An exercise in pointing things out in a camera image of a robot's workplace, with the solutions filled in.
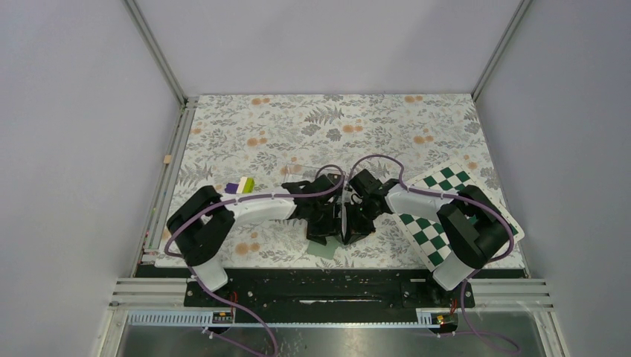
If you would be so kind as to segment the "green card holder wallet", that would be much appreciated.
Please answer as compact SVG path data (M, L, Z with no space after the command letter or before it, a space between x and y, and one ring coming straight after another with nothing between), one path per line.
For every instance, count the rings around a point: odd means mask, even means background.
M340 243L336 239L327 239L325 244L309 241L306 253L326 260L332 260Z

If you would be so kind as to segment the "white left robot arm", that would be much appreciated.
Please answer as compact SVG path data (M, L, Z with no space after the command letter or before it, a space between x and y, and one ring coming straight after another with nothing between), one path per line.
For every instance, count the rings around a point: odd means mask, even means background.
M168 218L171 238L164 252L185 261L209 303L223 305L231 287L217 255L230 231L267 220L321 219L325 205L341 193L344 180L342 174L325 174L312 181L286 182L269 192L225 195L204 186ZM177 255L170 251L173 243Z

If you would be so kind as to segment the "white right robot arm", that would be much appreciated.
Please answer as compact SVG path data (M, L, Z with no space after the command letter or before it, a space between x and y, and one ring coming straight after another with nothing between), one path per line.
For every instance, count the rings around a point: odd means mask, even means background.
M510 223L474 185L448 193L407 186L395 178L382 182L368 170L357 173L349 185L361 199L347 209L349 231L356 225L367 228L383 214L408 214L441 225L451 252L434 269L433 281L426 287L429 301L436 306L452 301L456 287L487 265L501 248L514 247Z

